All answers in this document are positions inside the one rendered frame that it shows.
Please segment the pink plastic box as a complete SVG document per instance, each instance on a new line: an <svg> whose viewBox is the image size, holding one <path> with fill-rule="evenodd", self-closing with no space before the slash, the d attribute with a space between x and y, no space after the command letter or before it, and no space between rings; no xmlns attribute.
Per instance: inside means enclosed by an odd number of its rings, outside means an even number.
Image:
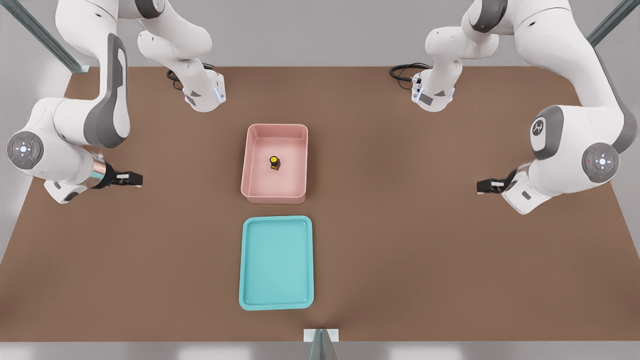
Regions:
<svg viewBox="0 0 640 360"><path fill-rule="evenodd" d="M308 129L256 123L247 130L241 193L252 204L300 205L307 191Z"/></svg>

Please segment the pale blue-green tray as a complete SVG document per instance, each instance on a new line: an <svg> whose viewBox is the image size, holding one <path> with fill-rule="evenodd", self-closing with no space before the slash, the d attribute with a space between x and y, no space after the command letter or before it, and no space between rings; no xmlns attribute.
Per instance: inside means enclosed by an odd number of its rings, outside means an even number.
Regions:
<svg viewBox="0 0 640 360"><path fill-rule="evenodd" d="M248 218L238 303L247 311L306 309L314 301L313 223L304 215Z"/></svg>

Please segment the silver frame post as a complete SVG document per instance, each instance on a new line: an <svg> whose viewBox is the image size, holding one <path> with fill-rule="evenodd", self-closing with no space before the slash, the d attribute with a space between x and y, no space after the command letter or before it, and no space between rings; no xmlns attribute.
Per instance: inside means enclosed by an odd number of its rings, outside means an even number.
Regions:
<svg viewBox="0 0 640 360"><path fill-rule="evenodd" d="M338 360L333 342L339 342L337 328L306 328L303 331L304 342L310 342L308 360Z"/></svg>
<svg viewBox="0 0 640 360"><path fill-rule="evenodd" d="M88 73L90 66L80 64L46 28L19 2L0 0L3 6L39 43L73 74Z"/></svg>
<svg viewBox="0 0 640 360"><path fill-rule="evenodd" d="M621 0L621 2L587 36L592 47L596 47L612 32L636 7L640 0Z"/></svg>

